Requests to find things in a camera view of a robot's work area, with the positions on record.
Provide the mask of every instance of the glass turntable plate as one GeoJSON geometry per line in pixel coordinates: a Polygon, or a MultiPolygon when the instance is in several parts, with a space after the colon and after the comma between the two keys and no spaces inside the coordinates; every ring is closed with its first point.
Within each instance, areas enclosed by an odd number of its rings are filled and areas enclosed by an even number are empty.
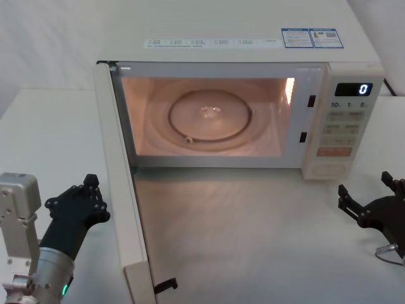
{"type": "Polygon", "coordinates": [[[178,80],[154,90],[147,122],[161,140],[195,151],[225,151],[258,137],[271,108],[255,85],[178,80]]]}

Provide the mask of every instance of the microwave oven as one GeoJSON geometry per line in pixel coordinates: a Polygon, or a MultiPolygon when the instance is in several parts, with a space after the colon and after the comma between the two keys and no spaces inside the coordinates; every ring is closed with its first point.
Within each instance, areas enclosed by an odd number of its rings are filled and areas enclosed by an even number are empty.
{"type": "Polygon", "coordinates": [[[121,0],[94,67],[120,260],[155,303],[139,167],[351,169],[384,79],[346,0],[121,0]]]}

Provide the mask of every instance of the orange button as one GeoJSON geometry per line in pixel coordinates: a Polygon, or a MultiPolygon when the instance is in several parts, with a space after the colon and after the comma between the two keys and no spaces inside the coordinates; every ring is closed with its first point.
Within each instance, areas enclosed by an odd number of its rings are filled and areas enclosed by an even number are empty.
{"type": "Polygon", "coordinates": [[[320,147],[318,148],[317,156],[323,157],[348,157],[352,153],[352,148],[341,147],[320,147]]]}

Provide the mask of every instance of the microwave top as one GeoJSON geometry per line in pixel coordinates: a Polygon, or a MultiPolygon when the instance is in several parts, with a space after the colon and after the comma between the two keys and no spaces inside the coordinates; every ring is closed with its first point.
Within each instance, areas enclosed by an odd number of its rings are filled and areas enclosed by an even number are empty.
{"type": "Polygon", "coordinates": [[[100,61],[380,62],[347,0],[119,0],[100,61]]]}

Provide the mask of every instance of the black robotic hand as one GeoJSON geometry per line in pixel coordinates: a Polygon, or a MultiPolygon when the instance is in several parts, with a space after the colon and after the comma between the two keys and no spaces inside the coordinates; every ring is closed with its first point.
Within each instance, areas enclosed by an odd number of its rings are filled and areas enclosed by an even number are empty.
{"type": "Polygon", "coordinates": [[[51,212],[49,225],[40,247],[59,250],[72,260],[83,243],[87,231],[110,218],[95,174],[87,174],[83,185],[72,186],[58,197],[49,198],[45,207],[51,212]]]}
{"type": "Polygon", "coordinates": [[[374,228],[382,232],[390,245],[378,248],[376,257],[386,251],[394,251],[404,261],[405,257],[405,180],[394,180],[387,172],[382,172],[382,182],[393,192],[393,196],[376,199],[366,206],[361,206],[352,199],[343,186],[339,186],[339,208],[357,221],[362,228],[374,228]]]}

